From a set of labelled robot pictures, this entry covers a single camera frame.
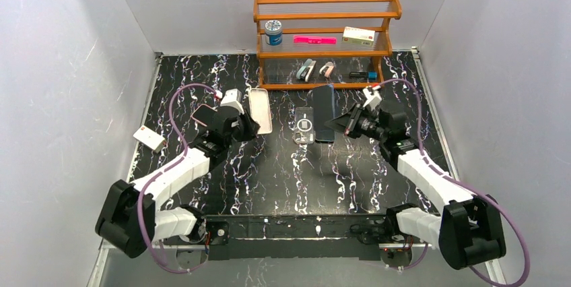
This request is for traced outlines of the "beige phone case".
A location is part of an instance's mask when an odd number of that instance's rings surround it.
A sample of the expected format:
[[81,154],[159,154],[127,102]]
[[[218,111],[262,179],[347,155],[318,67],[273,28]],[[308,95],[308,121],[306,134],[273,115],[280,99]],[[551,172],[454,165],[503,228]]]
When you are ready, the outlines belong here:
[[263,88],[251,88],[248,91],[250,115],[259,125],[258,135],[270,134],[273,131],[269,93]]

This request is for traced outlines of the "clear phone case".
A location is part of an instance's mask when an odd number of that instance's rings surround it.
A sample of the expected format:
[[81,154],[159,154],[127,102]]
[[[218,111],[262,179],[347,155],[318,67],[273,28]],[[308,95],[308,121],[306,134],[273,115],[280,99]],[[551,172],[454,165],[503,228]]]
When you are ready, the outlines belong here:
[[298,107],[295,109],[293,139],[298,145],[314,143],[315,131],[313,108]]

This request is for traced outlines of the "dark phone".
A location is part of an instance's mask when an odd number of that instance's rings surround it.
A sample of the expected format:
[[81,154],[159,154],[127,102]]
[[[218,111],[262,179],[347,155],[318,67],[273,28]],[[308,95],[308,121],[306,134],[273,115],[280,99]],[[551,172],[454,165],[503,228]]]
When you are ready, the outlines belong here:
[[320,144],[332,144],[335,141],[335,131],[328,127],[316,129],[314,141]]

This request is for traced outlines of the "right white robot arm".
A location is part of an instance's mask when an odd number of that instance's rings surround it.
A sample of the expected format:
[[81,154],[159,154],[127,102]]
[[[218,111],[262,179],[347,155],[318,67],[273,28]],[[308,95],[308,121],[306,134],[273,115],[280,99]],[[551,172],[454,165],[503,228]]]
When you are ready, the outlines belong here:
[[506,254],[499,211],[490,196],[478,197],[434,164],[419,144],[406,133],[405,113],[360,104],[325,122],[325,126],[350,138],[366,136],[378,141],[380,153],[399,174],[420,189],[437,209],[431,214],[411,203],[386,211],[382,233],[415,236],[440,250],[453,269],[463,269]]

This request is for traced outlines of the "black blue small device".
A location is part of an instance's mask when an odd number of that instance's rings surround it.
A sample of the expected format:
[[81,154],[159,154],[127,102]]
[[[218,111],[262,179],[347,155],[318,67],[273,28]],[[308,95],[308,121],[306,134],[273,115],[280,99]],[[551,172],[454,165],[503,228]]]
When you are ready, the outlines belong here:
[[378,74],[375,71],[352,71],[349,73],[350,79],[366,79],[369,82],[375,82]]

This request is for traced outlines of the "pink white stapler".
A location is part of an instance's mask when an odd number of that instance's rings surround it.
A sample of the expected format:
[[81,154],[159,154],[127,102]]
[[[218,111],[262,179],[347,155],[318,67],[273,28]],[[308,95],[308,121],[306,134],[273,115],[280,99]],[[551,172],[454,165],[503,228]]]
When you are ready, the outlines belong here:
[[331,74],[334,70],[335,64],[333,62],[327,62],[325,63],[320,69],[319,69],[319,74],[322,75],[323,77],[325,77],[326,79],[330,79],[331,78]]

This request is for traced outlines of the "blue grey stapler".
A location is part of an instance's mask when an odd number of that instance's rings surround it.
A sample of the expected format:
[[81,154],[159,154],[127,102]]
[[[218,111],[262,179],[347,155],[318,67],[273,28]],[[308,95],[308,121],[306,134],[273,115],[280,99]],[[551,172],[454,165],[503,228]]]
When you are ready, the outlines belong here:
[[312,71],[314,69],[316,61],[312,59],[307,59],[296,73],[296,79],[304,82],[308,82]]

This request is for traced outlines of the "white box with red label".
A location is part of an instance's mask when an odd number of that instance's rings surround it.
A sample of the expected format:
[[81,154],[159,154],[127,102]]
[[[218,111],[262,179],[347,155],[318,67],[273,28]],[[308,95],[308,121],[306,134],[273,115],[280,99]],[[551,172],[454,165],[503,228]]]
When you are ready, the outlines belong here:
[[155,153],[166,147],[166,139],[145,125],[134,132],[133,138]]

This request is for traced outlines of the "orange wooden shelf rack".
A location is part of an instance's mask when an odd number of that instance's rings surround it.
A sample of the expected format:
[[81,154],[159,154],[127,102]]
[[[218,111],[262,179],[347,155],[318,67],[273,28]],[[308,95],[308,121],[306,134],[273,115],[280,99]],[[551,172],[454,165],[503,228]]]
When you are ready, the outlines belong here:
[[254,0],[259,85],[361,89],[383,79],[400,0]]

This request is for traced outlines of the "white cardboard box on shelf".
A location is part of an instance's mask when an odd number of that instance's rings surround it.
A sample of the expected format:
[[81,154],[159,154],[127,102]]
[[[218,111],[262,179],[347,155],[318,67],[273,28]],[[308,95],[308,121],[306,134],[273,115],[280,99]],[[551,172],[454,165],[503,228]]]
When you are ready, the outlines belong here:
[[372,46],[375,34],[376,32],[373,30],[346,26],[343,31],[342,41],[362,46]]

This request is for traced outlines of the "pink plastic ruler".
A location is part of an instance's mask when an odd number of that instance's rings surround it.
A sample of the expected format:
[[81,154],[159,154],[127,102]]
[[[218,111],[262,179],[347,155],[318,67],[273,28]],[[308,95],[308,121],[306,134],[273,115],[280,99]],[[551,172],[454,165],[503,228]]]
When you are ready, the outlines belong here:
[[294,35],[293,41],[296,44],[337,44],[336,38],[322,36]]

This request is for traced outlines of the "blue white round jar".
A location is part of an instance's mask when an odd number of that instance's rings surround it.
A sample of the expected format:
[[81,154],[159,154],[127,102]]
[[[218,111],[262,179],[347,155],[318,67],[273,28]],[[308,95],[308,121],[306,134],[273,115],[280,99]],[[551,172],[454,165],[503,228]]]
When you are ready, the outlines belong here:
[[267,37],[267,44],[270,46],[277,46],[282,42],[283,27],[279,20],[268,20],[264,25],[265,36]]

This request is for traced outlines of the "right black motor mount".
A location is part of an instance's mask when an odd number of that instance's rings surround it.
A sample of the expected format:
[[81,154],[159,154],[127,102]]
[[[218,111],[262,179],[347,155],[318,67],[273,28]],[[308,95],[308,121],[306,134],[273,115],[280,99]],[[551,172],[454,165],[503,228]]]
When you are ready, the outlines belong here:
[[380,248],[380,260],[388,267],[403,269],[412,262],[414,238],[396,233],[382,220],[366,220],[349,227],[349,233],[365,245],[389,245]]

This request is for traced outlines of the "black motor mount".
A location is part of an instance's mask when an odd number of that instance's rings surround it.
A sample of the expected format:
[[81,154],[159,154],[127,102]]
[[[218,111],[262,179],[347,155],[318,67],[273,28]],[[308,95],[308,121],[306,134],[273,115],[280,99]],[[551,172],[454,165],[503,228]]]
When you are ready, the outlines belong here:
[[388,267],[403,269],[412,262],[414,238],[396,233],[382,220],[366,220],[349,227],[349,233],[365,245],[389,245],[380,248],[380,260]]
[[224,220],[207,220],[208,245],[227,245],[230,225]]

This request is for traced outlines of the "left black motor mount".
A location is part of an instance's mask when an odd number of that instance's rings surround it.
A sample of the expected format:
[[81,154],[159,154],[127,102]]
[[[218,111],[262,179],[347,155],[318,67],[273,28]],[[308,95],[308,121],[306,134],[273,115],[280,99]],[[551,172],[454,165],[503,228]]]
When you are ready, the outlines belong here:
[[208,245],[227,245],[230,225],[224,220],[207,220]]

